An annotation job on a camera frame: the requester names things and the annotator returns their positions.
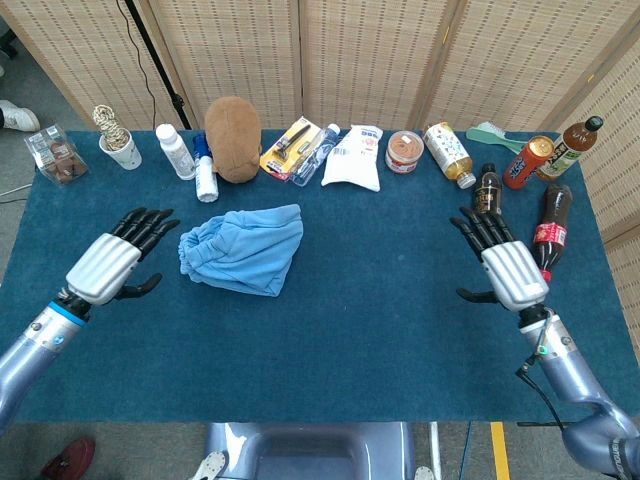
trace small white bottle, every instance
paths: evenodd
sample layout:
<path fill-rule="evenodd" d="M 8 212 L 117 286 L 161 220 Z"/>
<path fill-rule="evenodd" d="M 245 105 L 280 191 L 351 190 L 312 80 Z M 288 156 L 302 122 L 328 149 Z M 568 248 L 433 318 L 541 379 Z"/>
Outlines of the small white bottle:
<path fill-rule="evenodd" d="M 193 151 L 196 155 L 196 195 L 201 202 L 215 202 L 218 199 L 218 181 L 213 173 L 213 159 L 207 144 L 207 137 L 199 133 L 193 137 Z"/>
<path fill-rule="evenodd" d="M 156 128 L 156 137 L 160 140 L 160 147 L 173 165 L 178 177 L 182 180 L 191 180 L 195 177 L 196 164 L 174 126 L 168 123 L 159 125 Z"/>

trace green brush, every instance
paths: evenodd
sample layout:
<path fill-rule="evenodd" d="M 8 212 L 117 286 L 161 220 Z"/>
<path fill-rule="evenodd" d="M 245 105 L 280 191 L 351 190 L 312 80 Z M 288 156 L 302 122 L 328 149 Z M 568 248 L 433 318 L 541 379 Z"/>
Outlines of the green brush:
<path fill-rule="evenodd" d="M 471 127 L 467 130 L 467 138 L 488 145 L 502 145 L 513 153 L 520 153 L 522 147 L 527 143 L 506 138 L 504 130 L 491 122 L 482 122 L 477 127 Z"/>

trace blue cloth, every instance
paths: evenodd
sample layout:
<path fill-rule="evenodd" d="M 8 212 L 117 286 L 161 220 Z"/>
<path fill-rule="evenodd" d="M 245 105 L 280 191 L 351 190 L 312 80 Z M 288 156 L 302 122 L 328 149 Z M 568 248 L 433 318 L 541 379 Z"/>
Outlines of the blue cloth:
<path fill-rule="evenodd" d="M 197 133 L 181 132 L 189 148 Z M 264 130 L 263 151 L 282 133 Z M 471 205 L 472 192 L 447 181 L 428 151 L 413 173 L 393 173 L 384 163 L 392 133 L 379 143 L 379 193 L 321 187 L 320 172 L 300 188 L 260 171 L 245 184 L 220 180 L 213 203 L 198 201 L 194 182 L 176 177 L 153 132 L 133 133 L 143 161 L 130 171 L 100 151 L 97 133 L 70 134 L 91 170 L 63 188 L 36 174 L 0 288 L 0 351 L 125 212 L 173 208 L 171 218 L 185 227 L 168 232 L 129 279 L 136 284 L 160 272 L 154 291 L 93 308 L 89 324 L 25 397 L 17 420 L 551 421 L 513 374 L 531 354 L 518 317 L 455 293 L 490 288 L 448 220 Z M 460 138 L 476 175 L 484 162 L 502 172 L 514 157 Z M 610 396 L 638 414 L 640 370 L 580 167 L 562 182 L 573 192 L 569 234 L 545 303 L 562 316 Z M 504 217 L 528 245 L 545 188 L 533 178 L 503 192 Z M 231 210 L 294 203 L 304 212 L 304 241 L 277 299 L 196 284 L 180 273 L 176 247 L 184 231 Z M 539 366 L 530 374 L 553 401 Z M 585 414 L 554 403 L 563 420 Z"/>
<path fill-rule="evenodd" d="M 180 237 L 180 273 L 212 287 L 277 297 L 301 239 L 298 205 L 227 212 Z"/>

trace red shoe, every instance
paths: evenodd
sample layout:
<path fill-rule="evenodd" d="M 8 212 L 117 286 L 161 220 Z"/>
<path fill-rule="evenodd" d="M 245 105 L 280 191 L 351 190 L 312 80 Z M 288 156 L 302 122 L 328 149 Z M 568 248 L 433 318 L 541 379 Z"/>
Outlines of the red shoe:
<path fill-rule="evenodd" d="M 92 438 L 81 437 L 49 460 L 40 474 L 49 480 L 80 480 L 91 465 L 95 450 Z"/>

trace robotic hand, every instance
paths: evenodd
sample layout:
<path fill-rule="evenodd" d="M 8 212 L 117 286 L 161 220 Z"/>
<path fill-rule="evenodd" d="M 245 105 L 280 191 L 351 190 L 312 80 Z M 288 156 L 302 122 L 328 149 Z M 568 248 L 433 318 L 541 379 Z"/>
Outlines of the robotic hand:
<path fill-rule="evenodd" d="M 163 221 L 173 210 L 137 208 L 103 233 L 66 276 L 67 286 L 0 358 L 0 436 L 34 381 L 82 330 L 93 305 L 139 298 L 160 282 L 156 273 L 138 286 L 125 282 L 160 239 L 180 223 Z"/>
<path fill-rule="evenodd" d="M 501 303 L 520 315 L 520 332 L 533 348 L 516 374 L 536 390 L 551 409 L 573 459 L 589 470 L 620 480 L 640 479 L 640 430 L 598 383 L 560 317 L 543 302 L 549 287 L 529 250 L 516 241 L 500 215 L 461 208 L 467 221 L 451 218 L 484 266 L 494 291 L 458 295 L 474 303 Z M 557 396 L 593 412 L 564 427 L 527 371 L 539 362 Z"/>

